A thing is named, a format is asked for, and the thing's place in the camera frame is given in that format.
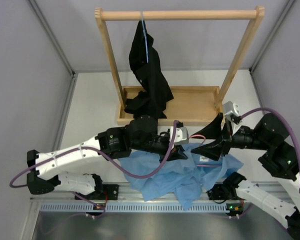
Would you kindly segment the pink wire hanger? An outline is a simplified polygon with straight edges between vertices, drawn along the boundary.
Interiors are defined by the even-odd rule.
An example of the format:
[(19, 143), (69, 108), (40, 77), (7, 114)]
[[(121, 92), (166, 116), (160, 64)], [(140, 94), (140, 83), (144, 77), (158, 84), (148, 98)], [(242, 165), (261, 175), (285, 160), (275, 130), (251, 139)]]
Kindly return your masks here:
[(186, 145), (186, 155), (190, 157), (190, 159), (193, 161), (193, 164), (196, 167), (202, 167), (202, 168), (218, 168), (222, 166), (222, 162), (214, 161), (209, 159), (208, 157), (198, 155), (195, 153), (191, 153), (191, 150), (194, 149), (195, 147), (201, 147), (204, 145), (206, 141), (206, 137), (202, 134), (193, 134), (189, 137), (189, 139), (200, 139), (202, 140), (201, 143), (188, 143)]

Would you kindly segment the light blue shirt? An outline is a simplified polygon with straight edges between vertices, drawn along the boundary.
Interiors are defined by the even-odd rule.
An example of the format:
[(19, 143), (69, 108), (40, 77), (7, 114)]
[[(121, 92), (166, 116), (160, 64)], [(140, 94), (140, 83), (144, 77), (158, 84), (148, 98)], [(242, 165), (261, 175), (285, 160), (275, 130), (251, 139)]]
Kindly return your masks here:
[(124, 177), (132, 189), (141, 192), (145, 201), (152, 201), (172, 192), (182, 207), (188, 210), (193, 201), (199, 199), (203, 190), (209, 191), (218, 180), (227, 178), (244, 165), (231, 154), (214, 161), (191, 153), (198, 146), (198, 143), (184, 144), (187, 158), (166, 162), (151, 177), (139, 179), (127, 174)]

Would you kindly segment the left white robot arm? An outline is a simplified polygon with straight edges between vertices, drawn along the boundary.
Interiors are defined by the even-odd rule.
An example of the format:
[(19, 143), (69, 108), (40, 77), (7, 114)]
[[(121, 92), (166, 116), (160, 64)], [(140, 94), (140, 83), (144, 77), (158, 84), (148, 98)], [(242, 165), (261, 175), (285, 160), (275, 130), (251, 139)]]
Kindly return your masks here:
[(143, 115), (72, 147), (48, 153), (28, 151), (26, 185), (33, 195), (67, 191), (96, 200), (104, 191), (101, 177), (95, 173), (78, 175), (71, 169), (93, 161), (127, 158), (133, 150), (157, 154), (161, 160), (185, 160), (182, 144), (188, 141), (183, 123), (176, 121), (166, 132), (158, 133), (158, 121)]

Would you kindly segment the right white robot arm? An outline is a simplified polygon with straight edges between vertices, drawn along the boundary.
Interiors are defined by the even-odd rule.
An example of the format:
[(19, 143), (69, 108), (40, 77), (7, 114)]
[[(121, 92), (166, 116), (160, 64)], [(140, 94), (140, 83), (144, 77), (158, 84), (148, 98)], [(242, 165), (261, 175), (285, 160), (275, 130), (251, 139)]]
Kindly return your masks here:
[(199, 135), (211, 140), (191, 153), (218, 161), (230, 149), (263, 150), (262, 167), (277, 180), (292, 203), (260, 189), (238, 172), (208, 190), (210, 200), (246, 200), (278, 221), (294, 240), (300, 240), (300, 148), (281, 116), (265, 114), (254, 128), (242, 125), (242, 116), (219, 113)]

